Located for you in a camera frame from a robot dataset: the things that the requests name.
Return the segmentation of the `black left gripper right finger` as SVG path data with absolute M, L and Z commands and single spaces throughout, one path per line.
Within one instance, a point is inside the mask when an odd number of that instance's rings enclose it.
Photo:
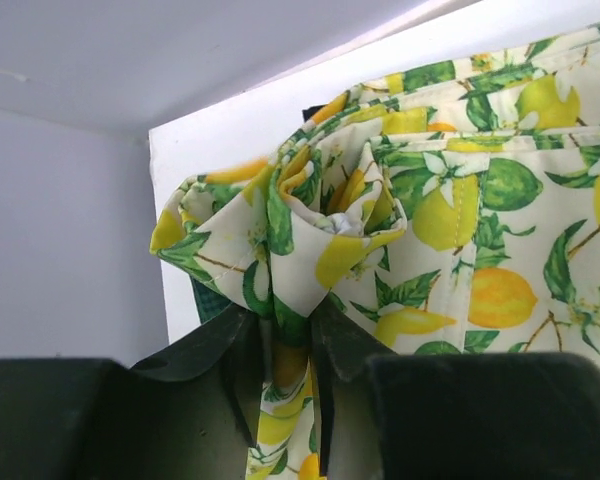
M 311 315 L 319 468 L 331 479 L 600 479 L 600 370 L 563 353 L 399 355 Z

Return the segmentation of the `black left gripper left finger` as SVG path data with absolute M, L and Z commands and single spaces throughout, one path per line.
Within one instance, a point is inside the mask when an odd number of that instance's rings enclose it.
M 242 479 L 263 377 L 235 306 L 129 368 L 0 359 L 0 479 Z

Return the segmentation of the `lemon print skirt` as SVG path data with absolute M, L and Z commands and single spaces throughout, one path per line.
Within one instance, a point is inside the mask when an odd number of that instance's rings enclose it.
M 270 322 L 250 479 L 319 475 L 323 300 L 399 354 L 600 367 L 600 24 L 345 91 L 273 154 L 186 179 L 150 250 Z

